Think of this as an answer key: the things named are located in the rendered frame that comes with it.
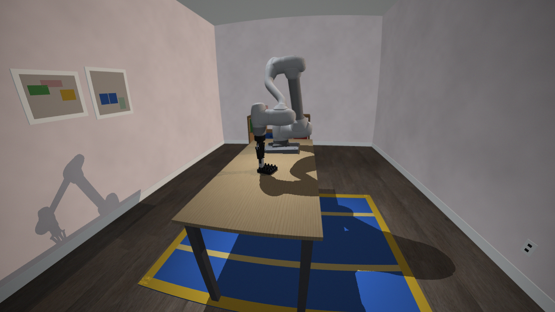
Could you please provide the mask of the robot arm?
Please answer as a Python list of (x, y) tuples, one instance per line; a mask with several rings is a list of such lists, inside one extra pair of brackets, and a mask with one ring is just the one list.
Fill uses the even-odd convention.
[[(273, 141), (269, 143), (272, 147), (290, 146), (289, 138), (304, 138), (313, 132), (313, 125), (303, 114), (299, 79), (306, 68), (305, 59), (296, 55), (272, 57), (266, 65), (265, 86), (279, 104), (273, 109), (266, 109), (264, 103), (253, 104), (251, 123), (254, 136), (265, 136), (266, 126), (272, 126)], [(285, 97), (273, 84), (276, 75), (284, 73), (289, 82), (292, 109), (289, 109)]]

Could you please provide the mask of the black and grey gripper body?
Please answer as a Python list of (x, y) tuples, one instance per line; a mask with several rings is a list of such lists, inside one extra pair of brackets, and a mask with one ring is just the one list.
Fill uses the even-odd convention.
[(258, 147), (261, 149), (261, 143), (265, 141), (265, 136), (254, 136), (257, 141)]

